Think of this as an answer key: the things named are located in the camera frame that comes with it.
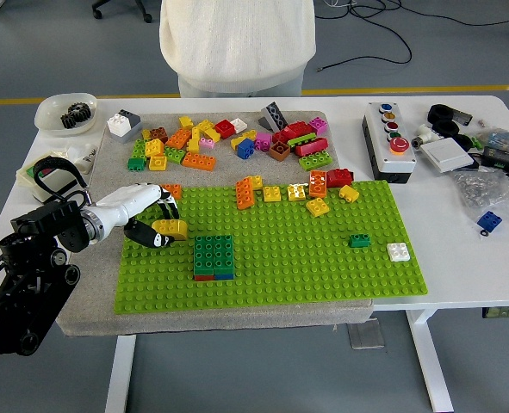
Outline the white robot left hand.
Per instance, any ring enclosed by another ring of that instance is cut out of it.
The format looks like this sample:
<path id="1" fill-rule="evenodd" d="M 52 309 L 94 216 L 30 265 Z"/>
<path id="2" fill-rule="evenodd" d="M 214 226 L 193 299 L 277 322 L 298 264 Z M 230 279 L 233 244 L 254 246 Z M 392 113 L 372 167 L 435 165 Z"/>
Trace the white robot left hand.
<path id="1" fill-rule="evenodd" d="M 163 248 L 175 238 L 158 233 L 135 216 L 156 204 L 164 219 L 179 219 L 177 203 L 171 192 L 158 184 L 141 183 L 122 187 L 102 198 L 90 212 L 96 216 L 96 235 L 92 240 L 102 241 L 115 227 L 123 227 L 125 236 L 148 248 Z"/>

